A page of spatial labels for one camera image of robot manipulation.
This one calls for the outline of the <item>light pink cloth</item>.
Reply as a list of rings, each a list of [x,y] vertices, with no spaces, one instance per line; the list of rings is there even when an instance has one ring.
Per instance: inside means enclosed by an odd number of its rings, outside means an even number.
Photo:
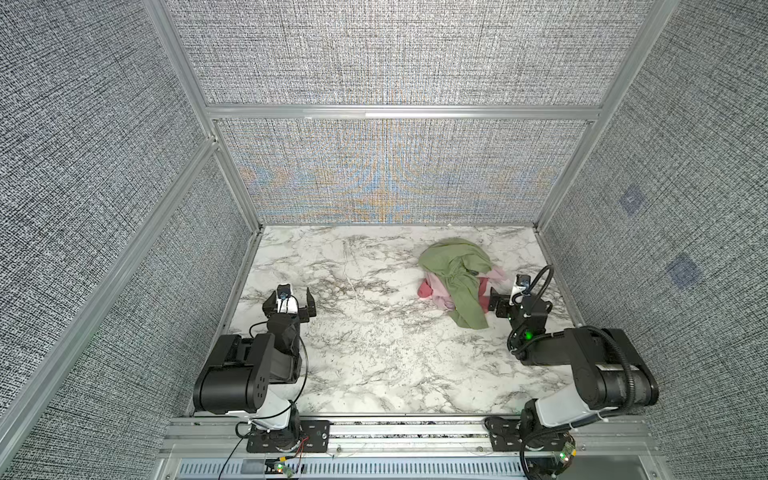
[[[506,273],[498,266],[494,266],[489,272],[478,274],[478,303],[484,313],[489,311],[490,295],[487,293],[489,283],[503,282],[507,279]],[[437,275],[431,272],[425,274],[420,284],[417,295],[421,299],[431,299],[439,308],[451,311],[455,309],[455,303]]]

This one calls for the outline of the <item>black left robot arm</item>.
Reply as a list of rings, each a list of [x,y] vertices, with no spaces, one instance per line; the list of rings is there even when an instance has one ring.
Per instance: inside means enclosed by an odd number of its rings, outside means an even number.
[[[277,286],[262,306],[266,330],[220,336],[195,382],[194,411],[236,417],[235,435],[251,453],[298,454],[309,443],[297,406],[309,373],[301,326],[317,310],[310,290],[305,299]]]

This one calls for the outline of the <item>dark pink cloth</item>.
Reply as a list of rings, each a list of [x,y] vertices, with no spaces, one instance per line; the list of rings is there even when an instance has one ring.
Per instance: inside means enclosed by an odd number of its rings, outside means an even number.
[[[487,277],[479,277],[478,303],[484,313],[489,311],[489,295],[486,294],[488,283],[489,279]],[[451,294],[441,280],[432,273],[429,273],[422,281],[418,287],[417,295],[420,299],[431,299],[443,310],[453,311],[455,309],[455,303]]]

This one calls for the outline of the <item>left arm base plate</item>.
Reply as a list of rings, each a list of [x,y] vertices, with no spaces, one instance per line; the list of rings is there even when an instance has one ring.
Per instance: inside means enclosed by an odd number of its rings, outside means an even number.
[[[330,440],[331,422],[327,420],[300,420],[284,429],[267,429],[254,425],[247,438],[248,453],[297,455],[326,453]]]

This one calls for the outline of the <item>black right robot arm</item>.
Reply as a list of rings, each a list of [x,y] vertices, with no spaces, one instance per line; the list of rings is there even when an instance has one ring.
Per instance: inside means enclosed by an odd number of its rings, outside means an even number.
[[[490,293],[489,309],[509,321],[507,350],[525,366],[568,366],[572,382],[557,392],[528,401],[519,420],[487,418],[492,438],[531,449],[559,443],[579,426],[652,406],[659,386],[649,367],[621,329],[593,326],[548,332],[553,304],[523,290]]]

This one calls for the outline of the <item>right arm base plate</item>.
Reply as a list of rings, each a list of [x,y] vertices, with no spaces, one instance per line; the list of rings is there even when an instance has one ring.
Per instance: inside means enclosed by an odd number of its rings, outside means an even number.
[[[525,449],[531,452],[570,452],[575,445],[568,432],[556,433],[533,417],[489,416],[483,420],[482,425],[494,452],[519,451],[526,438],[528,441]]]

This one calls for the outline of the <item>green cloth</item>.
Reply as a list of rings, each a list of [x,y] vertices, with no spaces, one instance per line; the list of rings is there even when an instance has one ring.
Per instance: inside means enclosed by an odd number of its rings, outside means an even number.
[[[418,258],[418,265],[440,282],[448,297],[446,313],[464,329],[484,330],[486,313],[480,303],[480,278],[490,273],[494,264],[475,243],[462,238],[448,238],[430,245]]]

